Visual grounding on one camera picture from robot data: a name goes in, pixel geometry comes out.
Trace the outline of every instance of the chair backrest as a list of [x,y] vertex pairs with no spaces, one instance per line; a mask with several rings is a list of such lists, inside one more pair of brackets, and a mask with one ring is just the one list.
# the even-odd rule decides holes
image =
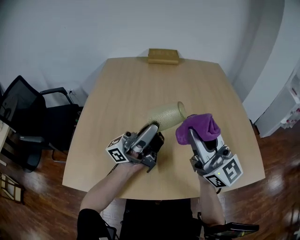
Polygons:
[[0,120],[21,135],[38,135],[45,111],[44,97],[21,76],[0,99]]

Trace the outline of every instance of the chair armrest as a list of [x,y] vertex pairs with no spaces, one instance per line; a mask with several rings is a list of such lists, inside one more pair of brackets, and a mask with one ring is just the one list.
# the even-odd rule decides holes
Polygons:
[[19,138],[22,141],[25,142],[32,142],[32,143],[44,143],[45,139],[43,137],[37,137],[37,136],[20,136]]
[[64,88],[52,88],[52,89],[41,91],[40,94],[46,95],[46,94],[55,93],[55,92],[62,93],[63,95],[66,96],[66,98],[67,98],[67,100],[69,101],[70,104],[74,104],[72,102],[72,100],[70,99],[70,97],[68,96],[67,91]]

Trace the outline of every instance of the black office chair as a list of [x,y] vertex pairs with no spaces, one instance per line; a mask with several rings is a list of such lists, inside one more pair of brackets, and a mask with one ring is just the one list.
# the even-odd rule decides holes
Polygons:
[[[55,92],[64,94],[70,104],[46,108],[43,95]],[[39,93],[21,76],[10,84],[0,99],[0,120],[18,133],[20,140],[29,144],[31,150],[35,152],[33,154],[35,160],[31,159],[31,163],[36,166],[37,153],[41,152],[41,149],[52,149],[52,158],[54,150],[69,149],[80,110],[81,108],[72,102],[64,88]]]

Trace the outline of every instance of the forearm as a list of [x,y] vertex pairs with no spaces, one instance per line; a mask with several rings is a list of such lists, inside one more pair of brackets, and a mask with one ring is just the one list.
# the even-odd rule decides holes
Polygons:
[[133,174],[133,169],[123,164],[118,165],[111,174],[90,189],[81,203],[80,210],[89,208],[99,213],[103,211]]
[[216,189],[203,177],[200,181],[201,218],[208,226],[225,224],[224,212]]

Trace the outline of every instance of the purple towel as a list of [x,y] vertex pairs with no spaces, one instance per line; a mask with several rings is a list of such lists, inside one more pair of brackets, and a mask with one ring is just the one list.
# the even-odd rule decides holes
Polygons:
[[193,128],[203,141],[215,140],[221,134],[221,129],[215,123],[210,113],[191,115],[176,129],[176,138],[180,145],[189,144],[189,128]]

